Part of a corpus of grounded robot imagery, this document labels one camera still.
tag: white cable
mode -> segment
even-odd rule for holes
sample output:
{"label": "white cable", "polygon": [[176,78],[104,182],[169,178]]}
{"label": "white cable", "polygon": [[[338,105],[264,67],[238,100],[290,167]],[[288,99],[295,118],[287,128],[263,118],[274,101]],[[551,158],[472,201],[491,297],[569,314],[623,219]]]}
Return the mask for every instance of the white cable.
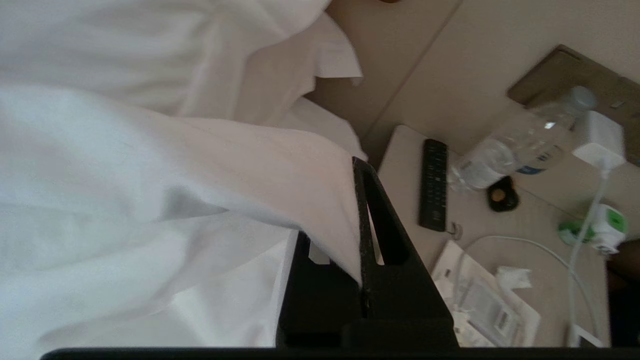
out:
{"label": "white cable", "polygon": [[[578,237],[575,241],[575,244],[573,245],[573,250],[571,251],[571,258],[569,260],[569,266],[568,266],[569,274],[568,274],[568,285],[567,285],[567,290],[569,293],[569,322],[571,325],[570,326],[571,339],[573,339],[573,337],[575,336],[575,334],[573,333],[573,325],[577,323],[576,316],[575,316],[575,295],[573,294],[573,281],[571,281],[571,278],[576,276],[575,262],[578,259],[578,251],[580,250],[580,247],[582,246],[582,242],[584,241],[584,238],[587,235],[587,230],[591,226],[591,222],[593,221],[593,217],[595,216],[595,212],[596,212],[595,210],[598,207],[600,200],[602,200],[604,191],[607,188],[608,178],[609,178],[609,171],[603,170],[600,176],[600,184],[598,185],[598,190],[596,191],[596,194],[593,197],[593,200],[591,201],[589,211],[587,212],[587,216],[585,217],[584,222],[582,223],[582,227],[580,227],[580,232],[578,233]],[[598,338],[598,329],[595,327],[595,324],[596,323],[594,321],[593,332],[595,337]]]}
{"label": "white cable", "polygon": [[[456,264],[456,273],[455,273],[455,278],[454,278],[454,284],[453,284],[453,305],[454,305],[454,311],[458,311],[458,307],[459,307],[459,298],[458,298],[458,292],[459,292],[459,287],[460,287],[460,270],[462,268],[462,262],[464,260],[464,255],[466,254],[466,251],[471,248],[471,246],[473,246],[473,244],[479,242],[480,240],[484,240],[484,239],[488,239],[488,238],[498,238],[498,239],[506,239],[506,240],[516,240],[516,241],[522,241],[525,243],[530,243],[531,245],[535,245],[538,248],[546,251],[547,253],[549,253],[551,256],[553,256],[556,260],[558,260],[562,265],[564,265],[564,267],[566,267],[567,269],[569,269],[569,264],[560,257],[560,255],[556,254],[553,250],[551,250],[550,248],[535,242],[533,240],[529,240],[529,239],[525,239],[525,238],[516,238],[513,236],[501,236],[501,235],[488,235],[488,236],[483,236],[481,238],[477,238],[475,240],[473,240],[472,242],[470,242],[469,244],[467,244],[465,247],[462,248],[462,253],[460,254],[460,258],[458,259],[458,263]],[[570,272],[571,276],[573,277],[573,279],[575,279],[575,282],[577,282],[578,287],[580,288],[580,292],[582,293],[582,296],[584,297],[586,303],[587,303],[587,308],[589,309],[589,313],[591,315],[591,321],[593,322],[593,332],[594,332],[594,336],[596,338],[598,338],[598,320],[595,314],[595,308],[593,306],[593,303],[591,302],[591,297],[588,296],[589,292],[587,291],[586,286],[584,285],[584,283],[582,282],[582,280],[580,279],[580,277],[575,274],[574,272]]]}

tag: plastic water bottle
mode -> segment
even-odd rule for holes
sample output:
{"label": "plastic water bottle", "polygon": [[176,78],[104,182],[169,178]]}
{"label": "plastic water bottle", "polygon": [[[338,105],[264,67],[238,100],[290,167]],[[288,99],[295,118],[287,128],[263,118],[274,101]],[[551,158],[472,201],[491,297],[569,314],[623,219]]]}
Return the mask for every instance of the plastic water bottle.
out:
{"label": "plastic water bottle", "polygon": [[455,190],[491,186],[554,146],[596,105],[589,89],[576,86],[559,101],[523,110],[454,162],[449,169],[449,184]]}

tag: electrical outlet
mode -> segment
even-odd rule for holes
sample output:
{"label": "electrical outlet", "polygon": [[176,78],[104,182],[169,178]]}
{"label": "electrical outlet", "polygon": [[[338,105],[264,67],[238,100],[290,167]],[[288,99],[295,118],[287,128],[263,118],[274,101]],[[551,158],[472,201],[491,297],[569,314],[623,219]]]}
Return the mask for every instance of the electrical outlet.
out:
{"label": "electrical outlet", "polygon": [[559,99],[574,86],[598,97],[595,111],[622,125],[627,161],[640,167],[640,85],[577,51],[559,45],[508,91],[527,108]]}

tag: tv remote control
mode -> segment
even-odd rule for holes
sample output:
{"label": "tv remote control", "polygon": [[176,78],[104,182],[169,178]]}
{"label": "tv remote control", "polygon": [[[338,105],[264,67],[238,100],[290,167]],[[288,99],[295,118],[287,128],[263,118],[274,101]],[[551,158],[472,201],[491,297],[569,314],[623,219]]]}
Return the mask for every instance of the tv remote control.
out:
{"label": "tv remote control", "polygon": [[435,231],[447,228],[447,146],[427,139],[422,147],[419,224]]}

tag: white power adapter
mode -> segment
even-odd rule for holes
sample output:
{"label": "white power adapter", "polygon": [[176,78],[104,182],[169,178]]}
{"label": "white power adapter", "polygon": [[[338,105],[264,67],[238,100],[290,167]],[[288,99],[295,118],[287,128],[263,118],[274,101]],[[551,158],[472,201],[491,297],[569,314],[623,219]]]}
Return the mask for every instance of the white power adapter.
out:
{"label": "white power adapter", "polygon": [[622,126],[608,117],[589,111],[573,131],[573,155],[591,166],[608,171],[626,162]]}

